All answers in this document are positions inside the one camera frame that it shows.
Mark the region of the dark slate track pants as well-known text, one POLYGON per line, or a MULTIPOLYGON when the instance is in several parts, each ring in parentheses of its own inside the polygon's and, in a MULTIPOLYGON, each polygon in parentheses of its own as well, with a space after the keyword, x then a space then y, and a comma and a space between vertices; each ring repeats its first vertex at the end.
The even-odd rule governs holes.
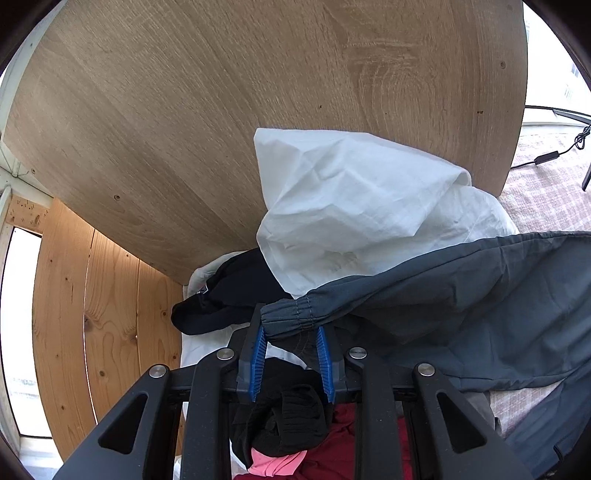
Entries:
POLYGON ((540 478, 590 450, 590 236, 481 239, 349 276, 262 311, 273 343, 335 324, 392 365, 428 362, 461 391, 549 387, 506 436, 540 478))

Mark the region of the black fuzzy garment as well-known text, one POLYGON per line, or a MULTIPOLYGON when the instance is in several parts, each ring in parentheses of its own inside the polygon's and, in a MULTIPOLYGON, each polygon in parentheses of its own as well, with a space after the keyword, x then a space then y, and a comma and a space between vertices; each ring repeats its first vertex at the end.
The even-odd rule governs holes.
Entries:
MULTIPOLYGON (((252 319, 257 304, 290 295, 257 249, 225 254, 193 272, 185 299, 172 308, 182 334, 180 365, 197 364, 228 345, 233 332, 252 319)), ((235 456, 252 465, 252 448, 271 457, 317 447, 329 435, 332 407, 322 378, 300 357, 266 347, 263 385, 252 404, 232 404, 229 438, 235 456)))

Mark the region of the dark red garment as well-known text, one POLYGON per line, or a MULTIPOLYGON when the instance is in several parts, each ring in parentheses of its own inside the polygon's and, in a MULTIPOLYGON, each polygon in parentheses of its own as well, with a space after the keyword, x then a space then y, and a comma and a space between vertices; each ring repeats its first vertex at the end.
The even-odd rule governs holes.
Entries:
POLYGON ((317 447, 308 450, 304 462, 290 476, 259 477, 245 474, 235 479, 353 479, 356 456, 356 405, 335 406, 329 435, 317 447))

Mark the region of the large light wood board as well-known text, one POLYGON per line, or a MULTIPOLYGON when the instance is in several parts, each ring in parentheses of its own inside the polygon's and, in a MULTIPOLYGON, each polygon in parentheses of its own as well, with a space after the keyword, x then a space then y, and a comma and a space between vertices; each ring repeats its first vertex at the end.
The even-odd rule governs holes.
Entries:
POLYGON ((526 85, 519 1, 70 1, 5 141, 73 212, 185 282, 254 244, 257 128, 368 132, 499 195, 526 85))

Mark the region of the pine plank board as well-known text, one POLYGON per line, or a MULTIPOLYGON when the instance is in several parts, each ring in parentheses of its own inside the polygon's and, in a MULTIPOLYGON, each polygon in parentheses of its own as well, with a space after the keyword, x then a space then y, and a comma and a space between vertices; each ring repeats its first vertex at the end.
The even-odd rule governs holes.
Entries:
POLYGON ((179 366, 175 281, 59 200, 43 223, 32 322, 36 377, 62 459, 152 365, 179 366))

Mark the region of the pink plaid table cloth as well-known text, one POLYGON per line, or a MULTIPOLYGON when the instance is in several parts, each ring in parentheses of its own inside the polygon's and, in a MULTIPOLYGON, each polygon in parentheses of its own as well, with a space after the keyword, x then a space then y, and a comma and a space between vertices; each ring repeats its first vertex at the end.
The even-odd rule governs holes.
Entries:
POLYGON ((522 128, 514 169, 498 197, 496 209, 506 215, 493 234, 590 229, 590 191, 581 188, 590 148, 567 150, 576 131, 562 124, 522 128))

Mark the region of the pink garment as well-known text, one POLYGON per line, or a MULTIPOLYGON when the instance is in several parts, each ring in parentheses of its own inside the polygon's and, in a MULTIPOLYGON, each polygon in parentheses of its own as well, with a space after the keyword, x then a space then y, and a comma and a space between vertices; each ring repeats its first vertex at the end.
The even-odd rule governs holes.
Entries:
POLYGON ((304 462, 308 451, 304 450, 294 454, 280 457, 271 457, 252 448, 252 465, 247 471, 249 474, 259 477, 290 476, 297 472, 297 468, 304 462))

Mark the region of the white denim garment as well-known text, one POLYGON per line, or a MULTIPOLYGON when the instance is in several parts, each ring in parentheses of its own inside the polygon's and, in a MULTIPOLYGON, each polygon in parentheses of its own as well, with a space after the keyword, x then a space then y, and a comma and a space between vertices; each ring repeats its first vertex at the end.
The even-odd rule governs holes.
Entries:
POLYGON ((470 173, 369 133, 259 128, 253 137, 266 215, 256 241, 294 298, 350 275, 517 233, 470 173))

